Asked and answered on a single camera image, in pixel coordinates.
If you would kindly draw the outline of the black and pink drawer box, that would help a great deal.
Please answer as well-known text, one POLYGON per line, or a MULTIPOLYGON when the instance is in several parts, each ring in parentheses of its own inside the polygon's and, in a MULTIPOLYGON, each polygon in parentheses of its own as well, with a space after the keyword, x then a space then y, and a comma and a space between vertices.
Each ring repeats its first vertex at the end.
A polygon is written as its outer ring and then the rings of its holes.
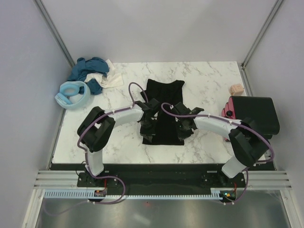
POLYGON ((222 109, 221 116, 239 120, 248 117, 255 121, 267 139, 280 131, 274 102, 270 97, 231 96, 222 109))

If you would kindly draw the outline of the blue t shirt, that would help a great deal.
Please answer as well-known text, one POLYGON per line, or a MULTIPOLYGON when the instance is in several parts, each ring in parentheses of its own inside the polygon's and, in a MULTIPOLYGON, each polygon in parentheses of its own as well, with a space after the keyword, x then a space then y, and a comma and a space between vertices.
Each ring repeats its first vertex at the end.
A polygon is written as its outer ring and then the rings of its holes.
MULTIPOLYGON (((103 76, 110 71, 108 64, 105 60, 99 57, 93 57, 89 60, 81 57, 77 60, 76 65, 72 68, 72 71, 67 79, 67 81, 82 81, 86 80, 88 74, 100 73, 103 76)), ((103 88, 99 83, 93 78, 86 82, 92 95, 99 95, 102 93, 103 88)))

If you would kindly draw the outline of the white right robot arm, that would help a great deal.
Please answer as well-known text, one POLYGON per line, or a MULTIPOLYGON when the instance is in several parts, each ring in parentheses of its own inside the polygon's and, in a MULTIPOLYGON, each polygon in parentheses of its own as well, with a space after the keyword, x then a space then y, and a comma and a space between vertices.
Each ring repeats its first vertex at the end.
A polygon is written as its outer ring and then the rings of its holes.
POLYGON ((274 152, 264 136, 241 120, 232 120, 202 112, 176 117, 191 119, 197 129, 211 131, 230 140, 234 155, 222 166, 222 172, 217 176, 218 183, 223 187, 230 186, 238 173, 254 166, 266 151, 274 152))

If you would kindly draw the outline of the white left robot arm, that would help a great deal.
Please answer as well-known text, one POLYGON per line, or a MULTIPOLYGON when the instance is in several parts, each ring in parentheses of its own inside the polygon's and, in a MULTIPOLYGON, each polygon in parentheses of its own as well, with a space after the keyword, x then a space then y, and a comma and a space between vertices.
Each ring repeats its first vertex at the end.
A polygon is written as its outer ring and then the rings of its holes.
POLYGON ((77 134, 77 145, 85 151, 86 169, 89 172, 88 182, 99 187, 104 182, 103 148, 107 145, 114 128, 138 122, 141 124, 141 136, 151 140, 155 133, 154 115, 159 105, 138 102, 134 106, 112 111, 94 107, 80 124, 77 134))

